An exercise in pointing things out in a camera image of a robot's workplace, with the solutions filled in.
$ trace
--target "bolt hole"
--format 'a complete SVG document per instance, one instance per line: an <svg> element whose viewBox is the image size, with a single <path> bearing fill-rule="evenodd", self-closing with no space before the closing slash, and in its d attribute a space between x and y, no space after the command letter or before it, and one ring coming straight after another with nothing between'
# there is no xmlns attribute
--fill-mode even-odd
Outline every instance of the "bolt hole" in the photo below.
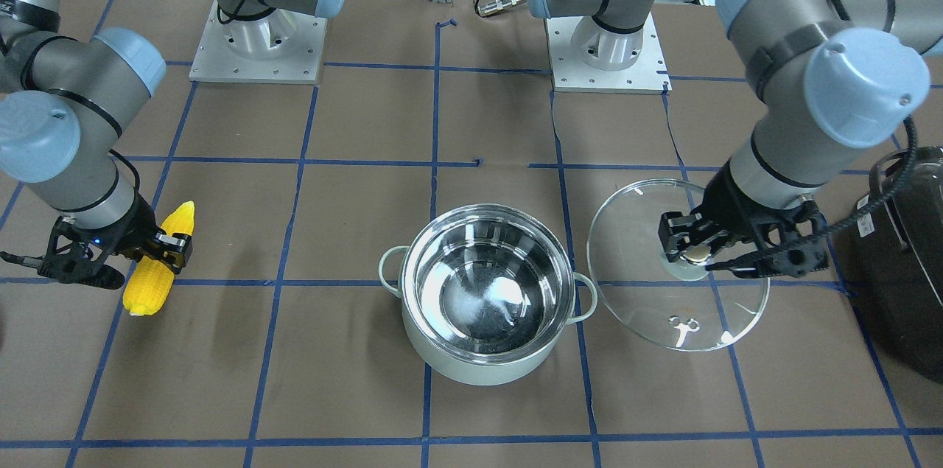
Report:
<svg viewBox="0 0 943 468"><path fill-rule="evenodd" d="M799 250L789 251L789 263L792 265L802 265L805 261L805 253Z"/></svg>

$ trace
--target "metal base plate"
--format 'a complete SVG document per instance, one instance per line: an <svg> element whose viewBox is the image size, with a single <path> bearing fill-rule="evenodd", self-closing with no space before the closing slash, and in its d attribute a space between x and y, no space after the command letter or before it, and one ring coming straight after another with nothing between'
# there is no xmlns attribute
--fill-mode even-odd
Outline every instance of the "metal base plate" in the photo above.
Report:
<svg viewBox="0 0 943 468"><path fill-rule="evenodd" d="M636 64L623 71L601 71L590 67L576 54L569 40L582 17L547 19L547 44L553 69L553 88L558 92L613 92L617 94L661 94L667 78L665 56L661 52L651 14L645 21L645 44Z"/></svg>
<svg viewBox="0 0 943 468"><path fill-rule="evenodd" d="M216 1L209 8L203 37L189 70L191 81L210 83L283 83L317 85L327 19L288 12L298 31L282 55L247 59L228 45L225 28L216 20Z"/></svg>

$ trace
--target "pot handle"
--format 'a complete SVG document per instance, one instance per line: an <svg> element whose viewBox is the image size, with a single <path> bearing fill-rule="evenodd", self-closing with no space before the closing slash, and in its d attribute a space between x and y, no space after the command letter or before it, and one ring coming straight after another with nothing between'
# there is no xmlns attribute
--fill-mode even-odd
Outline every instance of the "pot handle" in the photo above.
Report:
<svg viewBox="0 0 943 468"><path fill-rule="evenodd" d="M589 294L592 296L592 303L589 305L589 310L587 310L583 315L578 317L570 317L567 319L567 324L582 323L582 321L589 319L589 316L593 314L593 311L596 311L596 306L599 304L599 287L596 287L596 282L593 282L592 278L585 276L585 274L573 273L573 280L583 282L587 287L589 287Z"/></svg>
<svg viewBox="0 0 943 468"><path fill-rule="evenodd" d="M393 284L391 284L390 282L387 282L387 279L383 277L383 267L386 267L387 259L388 257L391 256L391 254L397 253L399 251L405 252L408 250L410 250L410 246L408 245L400 245L399 247L391 248L386 253L383 253L383 256L380 257L380 266L376 270L378 276L380 276L380 284L383 284L383 287L386 287L387 291L390 291L390 293L393 293L394 297L397 297L400 299L403 298L403 291L400 291L399 289L397 289L397 287L394 287Z"/></svg>

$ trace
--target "toy corn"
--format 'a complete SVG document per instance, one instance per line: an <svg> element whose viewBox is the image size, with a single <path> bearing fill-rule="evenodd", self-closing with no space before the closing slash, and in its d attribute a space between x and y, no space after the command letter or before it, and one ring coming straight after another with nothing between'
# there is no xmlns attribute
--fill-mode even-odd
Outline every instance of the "toy corn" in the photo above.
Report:
<svg viewBox="0 0 943 468"><path fill-rule="evenodd" d="M167 216L161 228L168 235L175 233L193 234L195 205L192 200L180 205ZM131 315L152 315L158 312L167 299L174 284L175 274L158 260L142 259L125 287L122 302Z"/></svg>

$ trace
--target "blue tape grid line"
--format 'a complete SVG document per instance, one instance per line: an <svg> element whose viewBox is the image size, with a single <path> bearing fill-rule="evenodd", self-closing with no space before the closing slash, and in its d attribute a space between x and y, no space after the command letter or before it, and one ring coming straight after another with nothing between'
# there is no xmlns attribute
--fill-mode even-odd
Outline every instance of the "blue tape grid line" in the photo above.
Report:
<svg viewBox="0 0 943 468"><path fill-rule="evenodd" d="M240 158L239 156L125 156L128 160L134 162L202 162L202 163L223 163L223 164L290 164L296 165L299 160L296 158ZM392 166L404 168L477 168L481 166L482 161L475 162L425 162L421 160L347 160L333 158L306 158L301 160L306 166L312 164L324 166Z"/></svg>
<svg viewBox="0 0 943 468"><path fill-rule="evenodd" d="M98 35L99 32L102 31L102 28L103 28L104 25L105 25L105 19L108 18L108 13L111 12L111 7L112 7L112 5L114 5L114 2L115 2L115 0L108 0L108 3L105 4L105 9L102 10L101 18L98 18L98 24L95 24L95 29L94 29L94 31L93 31L92 34L91 34L91 37L92 37L92 38L94 38L95 35Z"/></svg>
<svg viewBox="0 0 943 468"><path fill-rule="evenodd" d="M23 183L17 183L13 193L10 194L7 207L3 209L3 215L0 216L0 230L3 230L4 224L7 224L7 219L10 219L10 212L13 212L13 206L16 205L16 200L20 198L20 192L23 192L23 186Z"/></svg>
<svg viewBox="0 0 943 468"><path fill-rule="evenodd" d="M717 280L718 286L748 286L750 280ZM0 284L56 284L49 278L39 276L5 276L0 277ZM380 287L380 280L281 280L282 287ZM634 286L634 287L709 287L710 283L703 280L694 282L646 282L646 281L622 281L622 280L602 280L602 286ZM856 283L849 283L849 286L855 286ZM216 278L176 278L174 285L178 287L273 287L276 286L275 280L226 280ZM824 289L842 291L841 282L830 282L828 280L771 280L772 287L824 287Z"/></svg>
<svg viewBox="0 0 943 468"><path fill-rule="evenodd" d="M442 28L448 26L458 27L458 22L454 18L449 18L445 22L435 22L435 65L433 67L433 86L432 86L432 168L429 181L429 220L435 219L438 213L437 197L438 194L438 115L439 100L441 99L441 58L442 58ZM429 437L432 427L432 367L428 364L422 365L422 441L421 441L421 468L429 467Z"/></svg>
<svg viewBox="0 0 943 468"><path fill-rule="evenodd" d="M940 436L943 428L912 428L911 435ZM811 439L826 437L895 437L900 429L895 427L862 427L838 429L774 429L757 431L762 440ZM695 433L613 433L600 434L599 442L658 442L658 441L737 441L749 440L748 431L707 431ZM81 449L105 448L266 448L266 447L420 447L450 444L587 444L590 435L476 435L452 437L344 437L344 438L275 438L257 439L137 439L137 440L87 440L80 442ZM65 449L73 441L0 441L4 449Z"/></svg>
<svg viewBox="0 0 943 468"><path fill-rule="evenodd" d="M872 357L874 363L875 371L878 374L878 377L881 378L881 386L885 390L887 395L887 402L890 404L891 410L894 412L894 418L897 420L898 433L903 437L903 442L907 445L907 451L910 453L910 460L914 463L914 468L920 468L920 459L916 456L916 449L914 448L914 442L910 439L910 430L907 429L907 424L903 421L903 416L900 414L900 407L897 405L897 399L894 397L893 391L891 391L890 383L887 381L887 374L883 371L881 365L881 360L878 358L878 353L874 349L874 343L872 338L868 334L868 328L865 327L865 323L861 318L861 311L858 307L852 307L855 311L855 320L858 321L858 327L861 329L861 336L865 338L865 344L868 346L868 353Z"/></svg>
<svg viewBox="0 0 943 468"><path fill-rule="evenodd" d="M560 202L563 209L563 227L567 236L567 256L569 257L569 266L576 269L576 252L573 249L573 229L569 218L569 196L567 195L567 176L563 167L563 146L560 143L559 134L556 132L556 115L553 110L555 104L555 91L550 91L550 119L553 126L553 146L556 151L556 172L560 181ZM576 293L575 311L582 312L580 304L580 294ZM599 429L596 425L596 413L593 411L592 400L592 380L589 377L589 357L586 356L586 333L583 330L583 323L576 323L576 338L580 349L580 368L583 373L583 393L586 397L586 418L589 420L589 441L592 444L593 466L595 468L603 467L603 457L599 449Z"/></svg>
<svg viewBox="0 0 943 468"><path fill-rule="evenodd" d="M193 105L193 97L196 95L197 83L191 84L189 89L189 95L186 96L186 103L184 105L183 113L180 115L180 121L178 123L178 128L174 133L174 140L172 140L171 148L168 151L167 158L164 162L164 168L161 171L161 178L158 180L158 188L156 188L154 193L154 199L152 199L152 207L158 206L158 202L161 199L161 193L163 192L164 186L167 183L167 176L169 174L169 169L171 169L172 158L174 158L174 153L176 152L176 147L180 141L180 136L183 135L183 129L186 125L186 118L189 115L189 109ZM111 355L112 343L114 343L115 334L118 331L118 323L121 321L122 311L125 310L124 305L122 304L122 298L119 297L118 304L115 306L115 313L111 318L111 327L108 328L108 336L105 338L105 347L102 349L101 358L98 361L98 368L95 370L94 378L91 381L91 387L88 389L88 398L85 401L85 408L82 411L82 418L80 423L78 423L77 431L75 431L75 440L74 445L69 452L69 457L66 461L66 468L73 468L75 465L75 458L78 455L78 448L81 444L83 437L85 435L85 427L88 425L88 418L91 417L91 409L94 406L95 399L98 397L98 387L101 385L102 375L105 373L105 365L108 364L108 357Z"/></svg>
<svg viewBox="0 0 943 468"><path fill-rule="evenodd" d="M667 85L664 87L664 91L661 93L661 102L665 108L665 122L667 123L667 132L671 137L671 145L674 146L675 156L678 158L678 167L681 169L681 178L690 182L687 178L687 168L684 165L684 159L681 158L681 152L678 151L678 145L674 139L674 132L671 129L671 107L669 100L667 99ZM694 200L690 192L687 192L687 199L690 201L690 205L694 207ZM727 324L727 314L723 309L723 301L721 300L721 291L718 289L717 280L714 277L713 273L708 273L708 281L710 282L711 290L714 291L714 300L717 303L718 313L721 315L721 326L724 331L730 333L730 326ZM730 356L730 364L734 370L734 379L737 380L737 390L740 392L740 401L743 404L743 415L747 421L747 428L750 430L750 441L752 447L754 447L754 454L757 456L757 466L759 468L765 467L765 462L763 460L763 451L760 448L760 441L757 435L757 425L754 423L754 414L750 409L750 399L747 397L747 388L743 383L743 374L740 373L740 360L737 359L737 351L734 350L734 345L727 346L727 353Z"/></svg>
<svg viewBox="0 0 943 468"><path fill-rule="evenodd" d="M282 282L285 280L285 268L287 266L287 260L289 259L289 247L292 245L292 231L294 230L295 217L298 212L298 200L301 198L302 190L302 181L304 179L304 156L307 154L307 146L309 146L309 140L311 138L311 128L314 125L314 116L315 110L318 105L318 89L313 88L311 92L311 103L309 106L309 111L307 111L307 122L304 126L304 136L302 139L301 153L298 156L296 161L298 164L298 172L295 179L295 194L294 201L292 202L292 216L289 218L289 222L285 227L285 239L282 242L282 256L278 261L278 276L276 277L276 289L272 295L272 313L270 314L269 320L269 330L265 338L265 350L262 354L262 372L259 373L259 387L256 389L256 403L253 404L252 410L252 421L249 424L249 441L250 444L245 448L245 458L243 458L242 465L244 468L250 468L252 466L252 457L255 447L253 446L253 441L256 440L257 435L259 434L259 417L262 416L262 401L265 397L265 385L269 377L269 364L272 361L272 348L274 344L274 338L276 338L276 326L278 321L278 308L281 303L281 294L282 294Z"/></svg>
<svg viewBox="0 0 943 468"><path fill-rule="evenodd" d="M442 25L458 25L450 24L450 22L445 21L441 22ZM350 69L420 69L421 71L467 71L467 72L477 72L477 73L525 73L525 74L541 74L541 75L550 75L549 69L482 69L475 67L446 67L439 64L439 52L437 52L437 58L435 59L434 65L390 65L384 63L335 63L335 62L326 62L324 66L326 67L340 67L340 68L350 68Z"/></svg>

